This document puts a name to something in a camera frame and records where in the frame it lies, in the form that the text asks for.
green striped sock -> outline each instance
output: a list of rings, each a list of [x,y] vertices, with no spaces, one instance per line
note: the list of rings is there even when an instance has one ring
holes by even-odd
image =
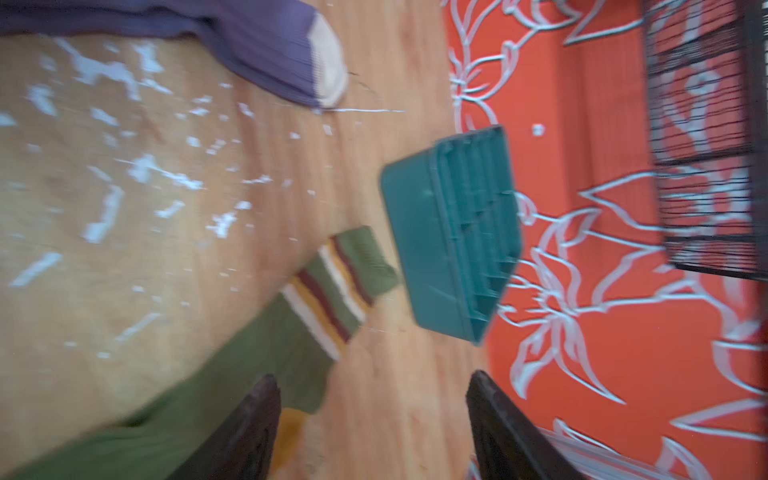
[[[9,478],[165,479],[267,373],[277,378],[284,412],[316,412],[326,377],[372,298],[397,283],[369,227],[332,237],[195,375],[119,425],[72,442]],[[284,416],[288,423],[291,415]],[[276,457],[286,443],[280,437]]]

wooden floor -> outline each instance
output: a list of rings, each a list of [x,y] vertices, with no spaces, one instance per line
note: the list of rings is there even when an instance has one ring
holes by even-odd
[[[382,165],[453,133],[439,3],[315,4],[353,72],[340,107],[390,111],[313,113],[231,74],[191,39],[0,39],[0,112],[16,123],[0,127],[0,474],[189,375],[329,234],[372,225],[396,263]],[[142,86],[132,101],[124,83],[77,81],[78,55],[124,62],[162,88]],[[165,173],[142,184],[121,161],[147,154]],[[272,181],[242,183],[263,175]],[[177,200],[175,215],[156,215]],[[251,210],[235,210],[241,201]],[[207,226],[231,211],[219,238]],[[100,243],[82,238],[102,221],[92,227],[104,229]],[[11,287],[48,253],[61,259]],[[463,395],[484,353],[416,328],[402,287],[366,325],[277,478],[461,478],[472,451]]]

wire grid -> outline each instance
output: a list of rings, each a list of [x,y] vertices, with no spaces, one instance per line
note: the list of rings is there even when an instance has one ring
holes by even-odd
[[[644,2],[644,25],[667,254],[683,270],[764,279],[768,188],[753,179],[768,165],[765,11],[756,0],[657,2]],[[751,2],[762,15],[745,20]],[[750,34],[755,20],[758,35]]]

teal plastic container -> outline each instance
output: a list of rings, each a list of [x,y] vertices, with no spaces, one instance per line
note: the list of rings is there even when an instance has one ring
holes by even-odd
[[[480,343],[522,247],[504,129],[387,165],[381,188],[416,322]]]

beige sock toe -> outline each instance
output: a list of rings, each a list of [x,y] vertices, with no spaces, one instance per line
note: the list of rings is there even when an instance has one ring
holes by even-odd
[[[338,103],[349,83],[341,43],[320,13],[315,15],[307,38],[312,48],[317,100],[321,107],[331,108]]]

